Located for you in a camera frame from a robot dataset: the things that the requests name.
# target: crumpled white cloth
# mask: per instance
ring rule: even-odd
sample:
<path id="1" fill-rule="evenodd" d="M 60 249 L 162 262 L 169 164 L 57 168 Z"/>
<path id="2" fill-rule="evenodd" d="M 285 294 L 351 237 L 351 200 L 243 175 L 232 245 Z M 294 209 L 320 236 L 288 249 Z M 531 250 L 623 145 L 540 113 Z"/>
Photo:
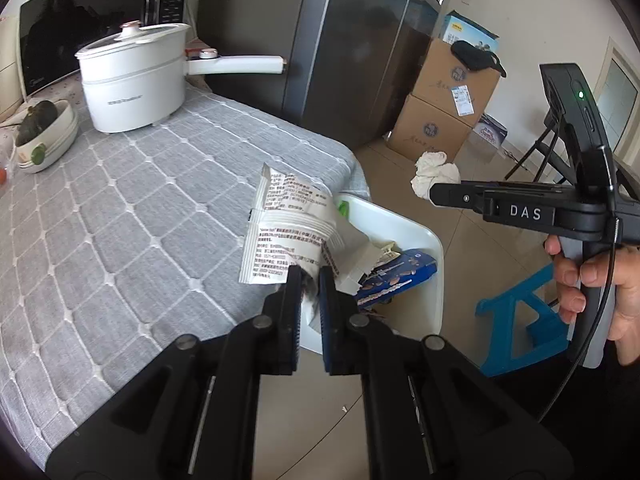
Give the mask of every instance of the crumpled white cloth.
<path id="1" fill-rule="evenodd" d="M 460 172 L 455 164 L 447 163 L 444 152 L 424 152 L 415 163 L 415 176 L 411 181 L 414 193 L 425 200 L 429 198 L 429 190 L 433 184 L 459 184 Z"/>

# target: blue plastic stool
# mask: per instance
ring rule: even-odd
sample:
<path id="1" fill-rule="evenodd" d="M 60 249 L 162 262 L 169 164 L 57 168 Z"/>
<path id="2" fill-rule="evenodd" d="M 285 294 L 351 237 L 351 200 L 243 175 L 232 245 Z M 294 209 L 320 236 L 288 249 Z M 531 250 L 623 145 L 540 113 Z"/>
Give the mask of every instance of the blue plastic stool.
<path id="1" fill-rule="evenodd" d="M 567 348 L 566 334 L 568 327 L 544 301 L 535 295 L 535 290 L 553 278 L 553 265 L 549 264 L 534 275 L 500 296 L 490 300 L 481 300 L 476 306 L 476 316 L 485 312 L 494 313 L 494 327 L 491 333 L 489 355 L 480 367 L 482 372 L 491 377 L 518 368 L 537 363 L 556 355 Z M 513 322 L 516 305 L 524 301 L 538 313 L 538 319 L 527 326 L 527 333 L 533 339 L 531 352 L 513 358 Z"/>

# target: pot lid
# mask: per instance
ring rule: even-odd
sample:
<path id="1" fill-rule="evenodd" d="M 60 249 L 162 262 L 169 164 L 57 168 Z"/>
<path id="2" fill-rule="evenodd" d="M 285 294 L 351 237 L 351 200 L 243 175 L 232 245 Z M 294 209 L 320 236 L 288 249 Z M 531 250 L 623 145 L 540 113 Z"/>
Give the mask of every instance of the pot lid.
<path id="1" fill-rule="evenodd" d="M 123 23 L 120 27 L 122 28 L 121 33 L 89 43 L 76 52 L 76 57 L 82 59 L 110 54 L 118 50 L 132 48 L 138 44 L 152 43 L 169 34 L 175 34 L 190 28 L 186 23 L 167 23 L 165 25 L 140 27 L 140 22 L 138 21 Z"/>

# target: refrigerator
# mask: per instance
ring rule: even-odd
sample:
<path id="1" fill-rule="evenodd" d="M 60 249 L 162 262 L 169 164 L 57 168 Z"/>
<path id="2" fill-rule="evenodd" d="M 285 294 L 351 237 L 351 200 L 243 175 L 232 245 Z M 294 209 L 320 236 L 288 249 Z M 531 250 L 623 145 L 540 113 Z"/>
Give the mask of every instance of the refrigerator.
<path id="1" fill-rule="evenodd" d="M 199 0 L 199 37 L 223 56 L 289 60 L 283 75 L 207 76 L 220 95 L 355 149 L 389 131 L 442 0 Z"/>

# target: gray grip handle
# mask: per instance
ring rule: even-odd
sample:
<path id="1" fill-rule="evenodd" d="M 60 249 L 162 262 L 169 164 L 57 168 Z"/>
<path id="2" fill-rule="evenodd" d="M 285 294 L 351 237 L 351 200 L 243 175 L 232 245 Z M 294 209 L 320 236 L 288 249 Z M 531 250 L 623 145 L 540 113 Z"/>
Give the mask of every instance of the gray grip handle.
<path id="1" fill-rule="evenodd" d="M 594 246 L 591 244 L 588 246 L 588 253 L 583 255 L 582 242 L 579 240 L 571 240 L 570 238 L 560 238 L 560 245 L 562 246 L 562 252 L 566 258 L 572 259 L 580 266 L 582 264 L 583 256 L 591 258 L 595 254 L 607 250 L 606 246 Z M 582 292 L 587 298 L 587 305 L 584 312 L 578 314 L 575 324 L 572 324 L 569 328 L 568 339 L 571 341 L 569 348 L 567 349 L 567 356 L 569 359 L 574 360 L 577 358 L 577 353 L 580 350 L 582 342 L 586 338 L 586 335 L 591 329 L 591 324 L 596 316 L 600 300 L 602 298 L 602 290 L 600 288 L 581 287 Z M 616 305 L 616 288 L 611 287 L 609 297 L 605 306 L 604 313 L 598 324 L 589 349 L 584 357 L 583 362 L 580 364 L 585 368 L 597 368 L 602 361 L 602 355 L 604 354 L 604 344 L 607 341 L 607 335 L 609 334 L 609 327 L 611 326 L 611 319 L 613 317 L 613 309 Z"/>

